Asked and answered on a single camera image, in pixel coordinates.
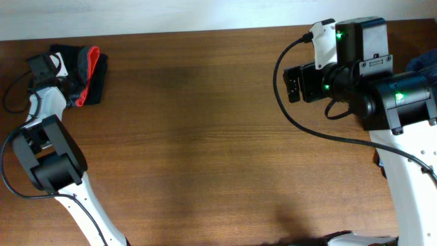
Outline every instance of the white wall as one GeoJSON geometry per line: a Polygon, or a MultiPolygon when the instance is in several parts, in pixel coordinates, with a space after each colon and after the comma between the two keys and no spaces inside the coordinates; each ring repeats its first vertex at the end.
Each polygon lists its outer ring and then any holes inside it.
{"type": "Polygon", "coordinates": [[[437,0],[1,0],[0,40],[433,18],[437,0]]]}

